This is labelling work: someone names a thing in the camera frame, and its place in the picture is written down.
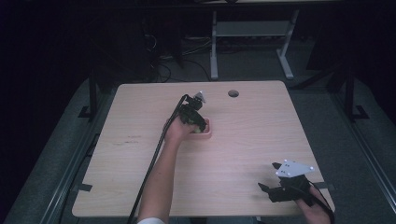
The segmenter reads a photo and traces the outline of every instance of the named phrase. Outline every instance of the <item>white sleeve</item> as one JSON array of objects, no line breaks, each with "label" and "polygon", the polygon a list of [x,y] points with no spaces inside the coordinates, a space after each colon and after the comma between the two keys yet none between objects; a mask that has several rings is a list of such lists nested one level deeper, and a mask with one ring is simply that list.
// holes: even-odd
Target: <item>white sleeve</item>
[{"label": "white sleeve", "polygon": [[159,218],[148,217],[148,218],[145,218],[145,219],[139,221],[137,224],[165,224],[165,223],[162,222]]}]

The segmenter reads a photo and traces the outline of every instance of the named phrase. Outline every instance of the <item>wooden table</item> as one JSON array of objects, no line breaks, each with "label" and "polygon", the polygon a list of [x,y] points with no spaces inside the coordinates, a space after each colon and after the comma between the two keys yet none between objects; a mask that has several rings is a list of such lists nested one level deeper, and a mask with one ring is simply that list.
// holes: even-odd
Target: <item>wooden table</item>
[{"label": "wooden table", "polygon": [[[230,97],[228,92],[239,92]],[[128,217],[161,136],[182,95],[203,91],[199,111],[212,137],[182,143],[170,216],[288,216],[294,202],[272,203],[258,182],[278,186],[271,163],[314,166],[323,177],[285,85],[280,81],[132,84],[119,87],[73,207],[77,217]],[[329,191],[322,190],[333,207]]]}]

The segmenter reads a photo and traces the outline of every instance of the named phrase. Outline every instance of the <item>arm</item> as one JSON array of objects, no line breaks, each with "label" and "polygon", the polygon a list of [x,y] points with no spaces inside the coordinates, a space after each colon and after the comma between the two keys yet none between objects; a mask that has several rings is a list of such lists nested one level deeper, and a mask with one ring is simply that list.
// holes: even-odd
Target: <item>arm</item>
[{"label": "arm", "polygon": [[179,117],[169,127],[163,151],[151,170],[143,190],[137,221],[157,217],[167,223],[172,204],[177,151],[195,126],[183,124]]},{"label": "arm", "polygon": [[[309,192],[317,197],[319,200],[321,200],[323,203],[325,203],[323,197],[314,187],[311,186]],[[323,208],[320,207],[317,203],[314,203],[314,205],[310,207],[306,205],[303,199],[296,200],[295,202],[303,211],[306,222],[308,224],[330,224],[329,215],[327,215]]]}]

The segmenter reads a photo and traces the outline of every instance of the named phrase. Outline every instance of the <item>black circle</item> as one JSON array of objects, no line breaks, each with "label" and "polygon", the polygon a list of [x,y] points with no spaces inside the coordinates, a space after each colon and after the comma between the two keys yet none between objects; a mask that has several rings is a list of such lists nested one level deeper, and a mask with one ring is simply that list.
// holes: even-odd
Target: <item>black circle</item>
[{"label": "black circle", "polygon": [[228,91],[228,95],[233,97],[233,98],[238,97],[239,96],[239,91],[235,91],[235,90]]}]

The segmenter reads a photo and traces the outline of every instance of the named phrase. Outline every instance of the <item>white metal frame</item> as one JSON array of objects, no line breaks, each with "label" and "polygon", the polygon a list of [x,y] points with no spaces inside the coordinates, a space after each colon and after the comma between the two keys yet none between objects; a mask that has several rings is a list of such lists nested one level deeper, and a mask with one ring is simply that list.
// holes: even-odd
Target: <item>white metal frame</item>
[{"label": "white metal frame", "polygon": [[210,53],[210,74],[211,78],[217,80],[218,58],[216,53],[217,36],[266,36],[266,35],[283,35],[285,42],[281,49],[276,50],[277,57],[283,68],[287,79],[293,79],[286,52],[289,47],[294,26],[297,21],[299,10],[294,10],[289,21],[217,21],[217,12],[213,12],[212,22],[212,51]]}]

